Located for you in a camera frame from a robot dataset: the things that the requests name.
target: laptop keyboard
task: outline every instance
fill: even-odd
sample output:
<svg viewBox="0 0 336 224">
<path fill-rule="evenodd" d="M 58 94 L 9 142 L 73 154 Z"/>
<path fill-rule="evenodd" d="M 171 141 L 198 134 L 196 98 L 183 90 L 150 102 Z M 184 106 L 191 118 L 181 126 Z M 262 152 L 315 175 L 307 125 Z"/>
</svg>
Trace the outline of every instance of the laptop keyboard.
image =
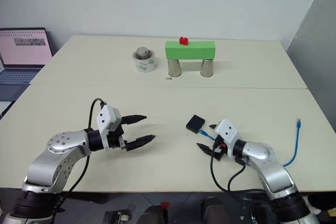
<svg viewBox="0 0 336 224">
<path fill-rule="evenodd" d="M 29 84 L 37 72 L 4 71 L 0 73 L 0 84 Z"/>
</svg>

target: laptop screen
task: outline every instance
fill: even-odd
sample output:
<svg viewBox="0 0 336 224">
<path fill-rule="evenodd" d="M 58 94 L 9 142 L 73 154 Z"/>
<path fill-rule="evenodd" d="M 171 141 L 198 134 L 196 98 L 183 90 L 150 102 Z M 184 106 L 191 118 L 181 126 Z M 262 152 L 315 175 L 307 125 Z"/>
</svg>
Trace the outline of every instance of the laptop screen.
<svg viewBox="0 0 336 224">
<path fill-rule="evenodd" d="M 43 67 L 51 58 L 44 28 L 1 28 L 0 57 L 4 67 Z"/>
</svg>

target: red block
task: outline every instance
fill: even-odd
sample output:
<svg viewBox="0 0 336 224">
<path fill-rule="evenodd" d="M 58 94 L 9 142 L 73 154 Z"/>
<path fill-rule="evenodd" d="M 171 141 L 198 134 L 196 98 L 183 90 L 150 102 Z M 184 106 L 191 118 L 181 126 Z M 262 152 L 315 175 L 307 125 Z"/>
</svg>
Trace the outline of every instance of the red block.
<svg viewBox="0 0 336 224">
<path fill-rule="evenodd" d="M 188 45 L 189 44 L 189 40 L 188 40 L 188 38 L 187 37 L 181 37 L 180 38 L 180 44 L 181 45 Z"/>
<path fill-rule="evenodd" d="M 162 207 L 163 209 L 168 210 L 169 206 L 170 206 L 170 203 L 169 203 L 169 202 L 161 202 L 161 207 Z"/>
</svg>

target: silver cylinder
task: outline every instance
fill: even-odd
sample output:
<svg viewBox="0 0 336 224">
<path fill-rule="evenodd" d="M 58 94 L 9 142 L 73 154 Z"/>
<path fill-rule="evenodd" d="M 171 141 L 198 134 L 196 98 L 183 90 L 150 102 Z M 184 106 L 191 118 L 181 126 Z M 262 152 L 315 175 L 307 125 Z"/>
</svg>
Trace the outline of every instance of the silver cylinder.
<svg viewBox="0 0 336 224">
<path fill-rule="evenodd" d="M 182 73 L 179 60 L 168 60 L 168 74 L 171 77 L 178 77 Z"/>
<path fill-rule="evenodd" d="M 147 47 L 139 47 L 137 49 L 136 56 L 136 58 L 139 60 L 146 60 L 150 58 L 149 50 L 147 49 Z"/>
<path fill-rule="evenodd" d="M 201 67 L 201 76 L 210 77 L 214 74 L 214 60 L 203 60 Z"/>
</svg>

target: laptop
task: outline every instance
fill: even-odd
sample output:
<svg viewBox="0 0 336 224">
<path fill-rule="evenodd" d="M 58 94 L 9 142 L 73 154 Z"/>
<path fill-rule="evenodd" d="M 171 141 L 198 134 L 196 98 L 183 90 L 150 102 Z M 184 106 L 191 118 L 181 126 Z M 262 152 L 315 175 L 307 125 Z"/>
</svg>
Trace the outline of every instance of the laptop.
<svg viewBox="0 0 336 224">
<path fill-rule="evenodd" d="M 52 58 L 44 28 L 0 28 L 0 101 L 15 101 Z"/>
</svg>

